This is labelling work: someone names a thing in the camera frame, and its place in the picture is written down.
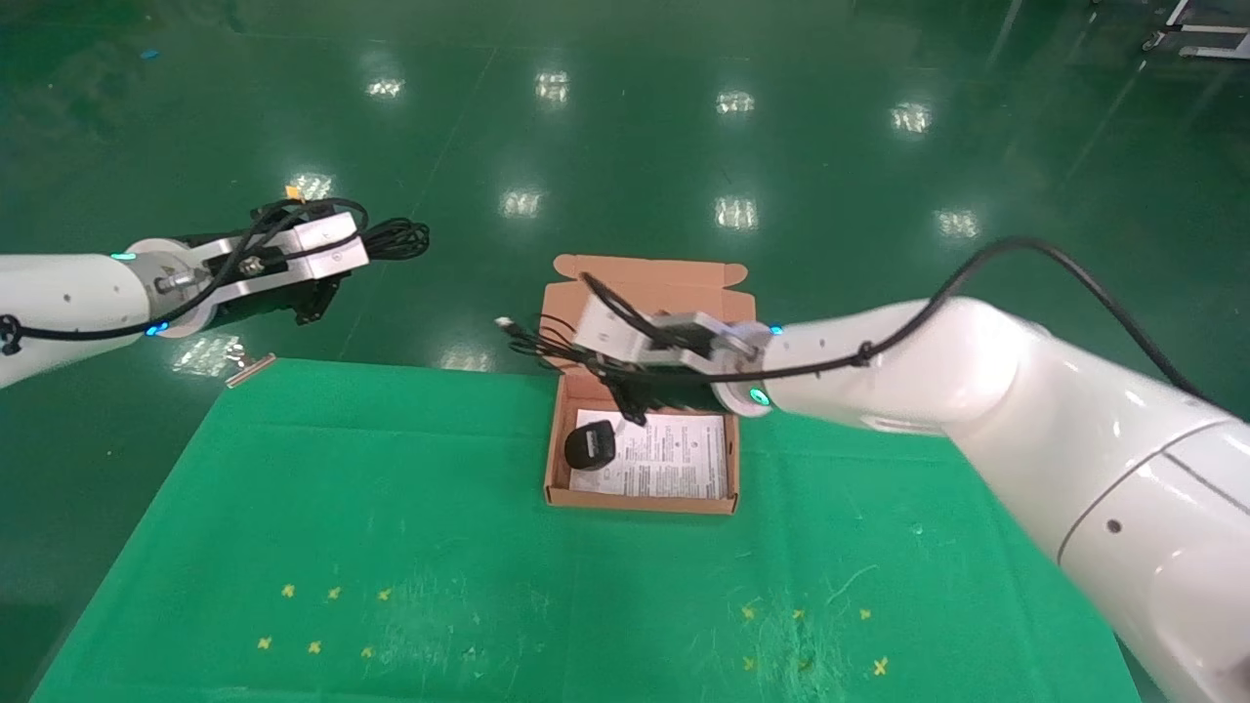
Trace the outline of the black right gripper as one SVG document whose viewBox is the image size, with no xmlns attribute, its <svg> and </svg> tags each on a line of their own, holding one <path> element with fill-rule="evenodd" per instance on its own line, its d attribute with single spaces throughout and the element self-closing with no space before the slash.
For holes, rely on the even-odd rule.
<svg viewBox="0 0 1250 703">
<path fill-rule="evenodd" d="M 608 394 L 622 419 L 646 427 L 646 414 L 661 410 L 728 413 L 714 384 L 689 374 L 644 374 L 639 379 L 606 377 Z"/>
</svg>

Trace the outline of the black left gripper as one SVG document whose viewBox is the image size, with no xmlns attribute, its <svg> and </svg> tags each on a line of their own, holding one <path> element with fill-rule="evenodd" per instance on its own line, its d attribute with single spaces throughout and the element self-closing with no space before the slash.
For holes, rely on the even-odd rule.
<svg viewBox="0 0 1250 703">
<path fill-rule="evenodd" d="M 322 276 L 224 301 L 216 306 L 212 321 L 242 321 L 270 311 L 290 310 L 296 325 L 312 324 L 325 316 L 348 276 L 348 274 Z"/>
</svg>

